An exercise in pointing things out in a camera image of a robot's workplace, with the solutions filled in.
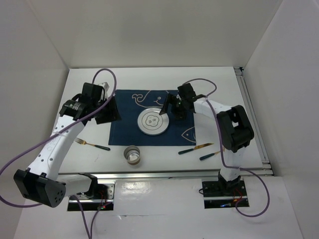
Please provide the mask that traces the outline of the white round plate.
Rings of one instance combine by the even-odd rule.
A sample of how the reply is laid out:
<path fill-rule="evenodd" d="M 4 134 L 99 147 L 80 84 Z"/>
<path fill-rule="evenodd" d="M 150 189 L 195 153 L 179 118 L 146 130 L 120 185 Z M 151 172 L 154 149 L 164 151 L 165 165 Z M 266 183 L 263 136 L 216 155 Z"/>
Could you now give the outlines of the white round plate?
<path fill-rule="evenodd" d="M 159 108 L 148 108 L 139 114 L 137 124 L 144 134 L 160 135 L 168 129 L 169 117 L 167 114 L 160 115 Z"/>

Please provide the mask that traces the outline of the dark blue fish placemat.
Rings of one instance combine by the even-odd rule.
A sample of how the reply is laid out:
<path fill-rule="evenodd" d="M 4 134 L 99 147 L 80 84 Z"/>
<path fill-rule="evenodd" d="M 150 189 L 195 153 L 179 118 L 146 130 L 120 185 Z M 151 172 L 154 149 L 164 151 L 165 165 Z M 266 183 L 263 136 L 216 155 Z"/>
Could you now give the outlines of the dark blue fish placemat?
<path fill-rule="evenodd" d="M 162 108 L 167 94 L 177 90 L 116 90 L 115 100 L 121 120 L 111 123 L 109 145 L 189 146 L 196 145 L 194 116 L 176 120 L 168 110 L 169 125 L 159 135 L 147 135 L 138 127 L 138 116 L 148 108 Z"/>

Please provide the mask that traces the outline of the gold fork green handle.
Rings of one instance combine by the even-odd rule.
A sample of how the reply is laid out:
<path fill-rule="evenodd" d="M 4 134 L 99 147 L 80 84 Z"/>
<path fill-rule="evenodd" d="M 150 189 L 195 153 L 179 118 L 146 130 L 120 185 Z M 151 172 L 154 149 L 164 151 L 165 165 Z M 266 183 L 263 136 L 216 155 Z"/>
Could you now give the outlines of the gold fork green handle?
<path fill-rule="evenodd" d="M 77 142 L 78 144 L 81 144 L 81 145 L 89 145 L 89 146 L 92 146 L 92 147 L 95 147 L 95 148 L 98 148 L 98 149 L 102 149 L 102 150 L 106 150 L 106 151 L 110 151 L 111 150 L 109 147 L 88 143 L 87 141 L 82 140 L 80 138 L 75 138 L 74 141 Z"/>

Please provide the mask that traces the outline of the metal cup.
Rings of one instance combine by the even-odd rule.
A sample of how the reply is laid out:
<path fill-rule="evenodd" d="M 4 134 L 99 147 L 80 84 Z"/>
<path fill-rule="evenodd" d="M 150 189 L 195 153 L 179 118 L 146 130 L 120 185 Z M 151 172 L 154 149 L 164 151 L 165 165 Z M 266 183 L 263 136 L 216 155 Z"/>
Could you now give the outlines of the metal cup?
<path fill-rule="evenodd" d="M 124 158 L 130 165 L 137 165 L 141 160 L 141 153 L 138 147 L 131 145 L 124 150 Z"/>

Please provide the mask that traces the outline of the gold knife green handle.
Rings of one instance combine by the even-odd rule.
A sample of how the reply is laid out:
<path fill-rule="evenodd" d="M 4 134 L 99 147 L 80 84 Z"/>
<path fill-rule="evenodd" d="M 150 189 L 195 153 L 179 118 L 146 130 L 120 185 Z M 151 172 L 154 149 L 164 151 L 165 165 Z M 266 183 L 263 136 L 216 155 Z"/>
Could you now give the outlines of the gold knife green handle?
<path fill-rule="evenodd" d="M 204 147 L 207 147 L 207 146 L 211 146 L 213 144 L 214 143 L 205 143 L 205 144 L 197 145 L 194 148 L 190 148 L 190 149 L 179 151 L 178 154 L 182 155 L 182 154 L 189 153 L 189 152 L 192 152 L 192 151 L 197 150 L 197 149 L 201 149 L 201 148 L 204 148 Z"/>

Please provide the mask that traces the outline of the gold spoon green handle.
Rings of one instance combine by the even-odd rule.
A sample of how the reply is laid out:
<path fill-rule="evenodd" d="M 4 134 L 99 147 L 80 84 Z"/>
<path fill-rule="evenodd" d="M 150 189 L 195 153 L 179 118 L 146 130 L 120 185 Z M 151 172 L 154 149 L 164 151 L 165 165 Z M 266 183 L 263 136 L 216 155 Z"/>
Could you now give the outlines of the gold spoon green handle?
<path fill-rule="evenodd" d="M 213 157 L 213 156 L 215 156 L 215 155 L 218 155 L 219 153 L 220 153 L 220 151 L 207 154 L 207 155 L 205 155 L 205 156 L 200 157 L 199 160 L 200 160 L 200 161 L 204 161 L 204 160 L 206 160 L 206 159 L 208 159 L 208 158 L 210 158 L 210 157 Z"/>

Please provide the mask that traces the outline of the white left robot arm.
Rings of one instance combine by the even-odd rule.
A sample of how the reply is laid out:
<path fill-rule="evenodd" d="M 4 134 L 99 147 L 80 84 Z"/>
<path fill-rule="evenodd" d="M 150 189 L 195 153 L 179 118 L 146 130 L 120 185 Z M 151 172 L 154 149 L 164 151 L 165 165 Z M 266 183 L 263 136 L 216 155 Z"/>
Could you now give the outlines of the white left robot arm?
<path fill-rule="evenodd" d="M 40 154 L 26 170 L 17 170 L 14 181 L 26 199 L 52 208 L 63 198 L 84 195 L 94 198 L 104 186 L 89 173 L 58 177 L 62 162 L 78 134 L 87 122 L 95 119 L 97 124 L 120 120 L 115 98 L 107 98 L 108 83 L 98 85 L 84 83 L 82 92 L 67 100 L 59 112 L 53 139 L 47 142 Z"/>

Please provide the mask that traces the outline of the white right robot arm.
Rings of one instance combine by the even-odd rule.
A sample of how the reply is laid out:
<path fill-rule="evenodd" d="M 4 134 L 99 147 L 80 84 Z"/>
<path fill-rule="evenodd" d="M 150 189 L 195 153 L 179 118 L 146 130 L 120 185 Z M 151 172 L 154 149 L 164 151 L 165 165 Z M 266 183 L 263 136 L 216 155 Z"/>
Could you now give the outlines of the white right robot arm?
<path fill-rule="evenodd" d="M 185 119 L 188 112 L 215 120 L 222 161 L 217 189 L 222 195 L 229 195 L 239 185 L 244 152 L 254 138 L 245 109 L 241 105 L 226 106 L 203 94 L 197 95 L 190 83 L 178 87 L 177 95 L 168 94 L 159 114 L 166 114 L 169 105 L 177 120 Z"/>

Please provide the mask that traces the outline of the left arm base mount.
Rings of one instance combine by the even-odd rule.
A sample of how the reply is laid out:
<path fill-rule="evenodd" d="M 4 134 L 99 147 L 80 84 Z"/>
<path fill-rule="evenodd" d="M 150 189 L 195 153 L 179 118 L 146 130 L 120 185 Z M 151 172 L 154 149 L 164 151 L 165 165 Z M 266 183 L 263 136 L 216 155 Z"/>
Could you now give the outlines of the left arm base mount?
<path fill-rule="evenodd" d="M 87 196 L 84 192 L 75 194 L 83 211 L 112 211 L 114 209 L 115 181 L 99 180 L 99 188 L 93 196 Z"/>

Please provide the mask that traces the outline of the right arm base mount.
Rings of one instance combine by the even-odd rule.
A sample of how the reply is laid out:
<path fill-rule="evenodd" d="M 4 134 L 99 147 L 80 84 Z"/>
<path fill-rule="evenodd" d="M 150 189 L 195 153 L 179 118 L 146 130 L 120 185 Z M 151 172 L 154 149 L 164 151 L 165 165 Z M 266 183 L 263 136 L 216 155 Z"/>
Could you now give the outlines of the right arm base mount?
<path fill-rule="evenodd" d="M 249 207 L 247 191 L 243 180 L 238 186 L 222 191 L 217 181 L 202 181 L 202 188 L 198 190 L 203 196 L 205 209 Z"/>

